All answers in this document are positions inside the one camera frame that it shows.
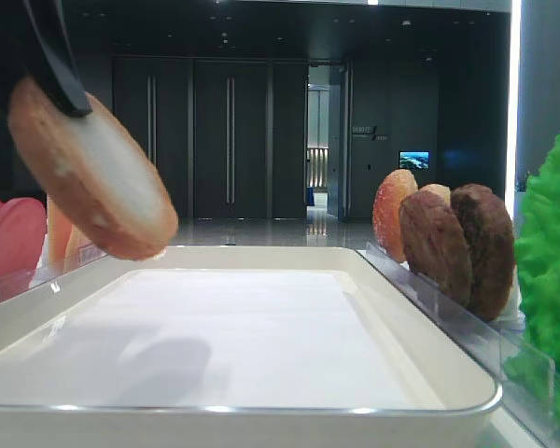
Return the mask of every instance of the green lettuce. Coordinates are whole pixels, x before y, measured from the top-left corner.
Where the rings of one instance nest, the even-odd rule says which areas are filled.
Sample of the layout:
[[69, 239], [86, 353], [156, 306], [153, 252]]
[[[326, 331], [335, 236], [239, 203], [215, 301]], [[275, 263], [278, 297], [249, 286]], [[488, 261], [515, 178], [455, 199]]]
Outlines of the green lettuce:
[[[525, 223], [515, 243], [519, 285], [526, 316], [525, 339], [555, 361], [560, 374], [560, 135], [539, 175], [530, 176], [521, 206]], [[543, 398], [542, 372], [520, 355], [507, 364], [513, 381]], [[554, 411], [560, 423], [560, 386]]]

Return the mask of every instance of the clear acrylic divider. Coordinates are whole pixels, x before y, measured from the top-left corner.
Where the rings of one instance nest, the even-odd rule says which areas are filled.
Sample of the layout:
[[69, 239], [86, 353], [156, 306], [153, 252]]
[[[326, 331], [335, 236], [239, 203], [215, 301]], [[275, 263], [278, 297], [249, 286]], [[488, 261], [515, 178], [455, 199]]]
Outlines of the clear acrylic divider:
[[545, 446], [560, 448], [560, 375], [550, 357], [525, 341], [518, 325], [510, 330], [485, 323], [444, 296], [431, 280], [399, 265], [376, 244], [367, 243], [365, 257], [502, 383], [503, 405], [511, 415]]
[[86, 264], [105, 256], [105, 252], [94, 245], [81, 247], [73, 256], [30, 271], [17, 271], [0, 278], [0, 303], [23, 292], [43, 285], [70, 273]]

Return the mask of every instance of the white tray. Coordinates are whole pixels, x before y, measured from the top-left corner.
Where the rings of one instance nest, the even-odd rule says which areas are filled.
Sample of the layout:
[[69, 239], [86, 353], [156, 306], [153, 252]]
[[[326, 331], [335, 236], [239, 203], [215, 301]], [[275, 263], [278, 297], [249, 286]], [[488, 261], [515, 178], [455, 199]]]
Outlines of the white tray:
[[4, 448], [463, 448], [500, 399], [348, 249], [170, 247], [0, 304]]

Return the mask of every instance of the tv screen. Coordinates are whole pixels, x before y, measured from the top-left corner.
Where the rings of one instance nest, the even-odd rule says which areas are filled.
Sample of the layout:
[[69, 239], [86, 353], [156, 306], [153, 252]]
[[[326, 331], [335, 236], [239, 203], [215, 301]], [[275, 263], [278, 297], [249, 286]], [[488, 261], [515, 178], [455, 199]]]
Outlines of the tv screen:
[[429, 153], [418, 151], [400, 152], [399, 168], [405, 170], [428, 170]]

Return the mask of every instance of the tiled floor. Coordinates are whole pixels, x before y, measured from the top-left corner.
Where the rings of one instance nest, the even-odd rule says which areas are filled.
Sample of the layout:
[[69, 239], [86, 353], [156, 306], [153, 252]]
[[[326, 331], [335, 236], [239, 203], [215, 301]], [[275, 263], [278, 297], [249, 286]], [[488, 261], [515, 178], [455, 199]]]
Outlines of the tiled floor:
[[307, 245], [363, 249], [373, 240], [370, 222], [343, 223], [326, 213], [316, 195], [306, 219], [185, 220], [173, 245]]

